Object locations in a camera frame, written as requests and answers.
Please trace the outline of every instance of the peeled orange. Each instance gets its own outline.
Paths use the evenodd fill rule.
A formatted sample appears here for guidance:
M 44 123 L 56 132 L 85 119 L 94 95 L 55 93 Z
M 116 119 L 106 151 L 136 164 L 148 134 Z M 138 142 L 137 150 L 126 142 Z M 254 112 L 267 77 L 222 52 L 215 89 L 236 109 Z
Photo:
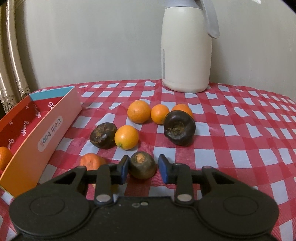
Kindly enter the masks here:
M 188 105 L 178 104 L 178 105 L 175 105 L 172 110 L 182 110 L 193 118 L 192 110 L 188 107 Z
M 125 125 L 117 130 L 114 140 L 118 147 L 129 150 L 138 144 L 139 134 L 136 128 Z
M 13 154 L 7 147 L 0 147 L 0 170 L 4 171 L 12 157 Z
M 94 153 L 87 153 L 80 159 L 80 165 L 86 166 L 87 171 L 97 170 L 101 165 L 106 164 L 106 160 L 103 157 Z
M 170 110 L 165 105 L 157 104 L 151 109 L 151 118 L 156 124 L 162 125 L 169 112 Z
M 146 122 L 150 118 L 150 113 L 150 106 L 143 100 L 136 100 L 128 107 L 128 117 L 136 124 Z

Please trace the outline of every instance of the curtain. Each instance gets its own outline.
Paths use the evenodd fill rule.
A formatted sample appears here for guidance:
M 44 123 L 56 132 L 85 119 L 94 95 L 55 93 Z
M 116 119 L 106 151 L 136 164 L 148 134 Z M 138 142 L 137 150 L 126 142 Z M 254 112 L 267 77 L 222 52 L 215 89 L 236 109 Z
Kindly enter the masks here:
M 6 113 L 30 93 L 15 30 L 15 8 L 23 1 L 8 0 L 0 7 L 0 101 Z

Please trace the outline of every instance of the metal pin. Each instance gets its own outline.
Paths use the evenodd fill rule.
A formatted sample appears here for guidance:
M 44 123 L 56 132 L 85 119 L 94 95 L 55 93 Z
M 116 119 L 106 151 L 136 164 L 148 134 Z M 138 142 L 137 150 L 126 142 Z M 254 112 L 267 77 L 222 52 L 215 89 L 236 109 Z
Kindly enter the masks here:
M 140 204 L 139 203 L 133 203 L 132 207 L 135 207 L 135 208 L 140 207 Z
M 192 196 L 189 194 L 180 194 L 177 196 L 177 199 L 181 202 L 189 202 L 192 199 Z
M 100 194 L 96 197 L 96 200 L 99 202 L 108 202 L 111 200 L 111 197 L 107 194 Z
M 141 202 L 141 205 L 142 205 L 142 206 L 148 206 L 149 203 L 148 203 L 148 202 Z

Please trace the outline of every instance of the tablecloth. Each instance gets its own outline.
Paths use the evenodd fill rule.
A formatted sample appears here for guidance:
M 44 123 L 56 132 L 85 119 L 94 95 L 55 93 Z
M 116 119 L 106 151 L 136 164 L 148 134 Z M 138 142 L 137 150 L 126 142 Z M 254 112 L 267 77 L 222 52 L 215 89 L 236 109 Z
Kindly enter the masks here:
M 161 80 L 123 80 L 76 84 L 82 111 L 53 153 L 39 183 L 44 183 L 79 165 L 80 157 L 92 152 L 118 163 L 123 155 L 143 150 L 154 156 L 165 154 L 168 160 L 193 169 L 209 165 L 257 188 L 275 199 L 279 219 L 272 234 L 282 241 L 296 238 L 296 104 L 286 96 L 254 88 L 210 83 L 201 93 L 179 93 L 167 89 Z M 194 143 L 180 147 L 170 142 L 163 126 L 153 122 L 132 123 L 127 108 L 142 99 L 151 107 L 164 104 L 172 109 L 187 104 L 194 113 Z M 94 127 L 113 122 L 117 128 L 132 125 L 139 130 L 139 145 L 130 151 L 118 147 L 96 148 L 89 141 Z M 139 181 L 128 176 L 118 195 L 174 196 L 174 185 L 164 185 L 157 172 L 153 178 Z M 195 198 L 201 198 L 194 185 Z M 0 192 L 0 240 L 9 240 L 15 230 L 8 208 L 12 197 Z M 94 197 L 89 187 L 87 198 Z

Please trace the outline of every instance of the cardboard box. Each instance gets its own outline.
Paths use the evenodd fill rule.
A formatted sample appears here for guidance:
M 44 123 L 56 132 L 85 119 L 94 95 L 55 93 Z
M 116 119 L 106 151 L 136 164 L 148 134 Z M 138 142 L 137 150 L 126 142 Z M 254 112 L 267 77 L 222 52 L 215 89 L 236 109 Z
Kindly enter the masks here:
M 0 177 L 12 196 L 34 188 L 51 155 L 81 111 L 74 86 L 32 93 L 0 120 L 0 146 L 13 158 Z

